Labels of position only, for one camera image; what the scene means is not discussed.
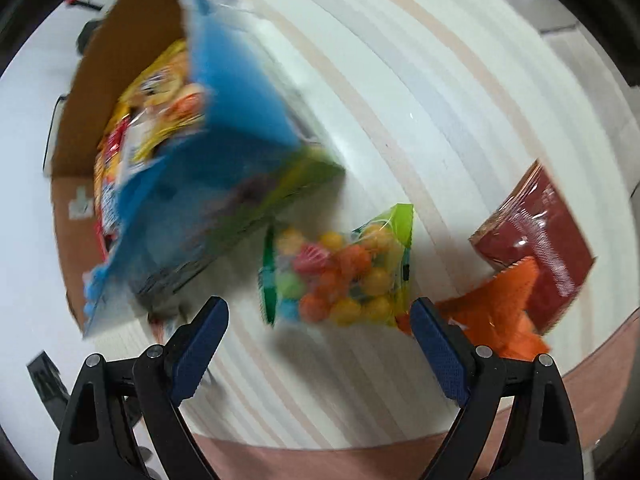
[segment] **bolt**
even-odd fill
[[[488,346],[480,345],[476,347],[476,354],[478,354],[483,359],[488,359],[494,353]]]
[[[93,368],[100,362],[100,354],[91,354],[85,361],[89,368]]]
[[[153,345],[146,349],[146,356],[155,359],[162,355],[162,345]]]
[[[554,363],[554,360],[548,354],[540,354],[538,356],[538,361],[540,361],[540,364],[543,366],[551,366]]]

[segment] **crumpled orange wrapper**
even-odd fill
[[[436,307],[473,345],[487,345],[500,357],[533,361],[549,351],[525,312],[539,273],[535,258],[528,256],[475,290]]]

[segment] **maroon package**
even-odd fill
[[[594,262],[562,196],[538,161],[469,241],[499,269],[535,257],[540,275],[527,313],[541,334],[562,317]]]

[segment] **brown cardboard flap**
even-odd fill
[[[116,2],[95,32],[76,72],[60,120],[52,159],[54,177],[93,173],[96,148],[117,99],[140,72],[183,35],[177,0]]]
[[[90,199],[93,186],[92,178],[59,177],[51,181],[51,203],[60,269],[65,281],[69,309],[80,326],[84,324],[85,303],[82,275],[102,263],[102,254],[95,233],[95,216],[70,219],[69,203],[76,199],[79,187],[84,187]]]

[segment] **striped tablecloth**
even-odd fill
[[[545,337],[561,372],[636,309],[638,254],[608,140],[574,76],[502,0],[244,0],[256,34],[326,128],[343,182],[285,215],[311,233],[350,231],[415,205],[414,295],[442,300],[491,274],[468,237],[533,160],[552,175],[597,260]],[[224,297],[230,327],[196,396],[195,433],[254,446],[342,449],[446,431],[456,415],[416,343],[386,328],[262,323],[258,232],[182,292]],[[132,322],[107,358],[149,344]]]

